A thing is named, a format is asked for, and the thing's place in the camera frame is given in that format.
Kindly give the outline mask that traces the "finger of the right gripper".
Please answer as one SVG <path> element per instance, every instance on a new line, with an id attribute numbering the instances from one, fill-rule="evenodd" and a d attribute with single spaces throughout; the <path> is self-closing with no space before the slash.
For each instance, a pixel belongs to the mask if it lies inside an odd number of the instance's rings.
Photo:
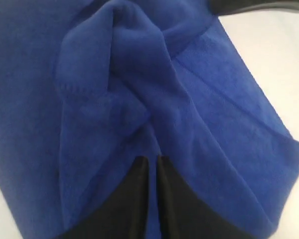
<path id="1" fill-rule="evenodd" d="M 299 0 L 211 0 L 210 10 L 213 14 L 223 16 L 256 10 L 290 10 L 299 11 Z"/>

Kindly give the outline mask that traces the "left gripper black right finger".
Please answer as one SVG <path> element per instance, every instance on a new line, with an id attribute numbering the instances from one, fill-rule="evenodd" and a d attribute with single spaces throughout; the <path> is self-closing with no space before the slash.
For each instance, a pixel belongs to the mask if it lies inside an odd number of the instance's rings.
<path id="1" fill-rule="evenodd" d="M 156 162 L 156 189 L 163 239 L 251 239 L 200 200 L 170 159 Z"/>

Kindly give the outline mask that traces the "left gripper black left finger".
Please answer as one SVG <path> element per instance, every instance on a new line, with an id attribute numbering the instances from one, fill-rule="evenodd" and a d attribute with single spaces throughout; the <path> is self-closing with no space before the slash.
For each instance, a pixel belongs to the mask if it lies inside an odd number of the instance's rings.
<path id="1" fill-rule="evenodd" d="M 105 202 L 58 239 L 144 239 L 149 204 L 149 163 L 135 158 Z"/>

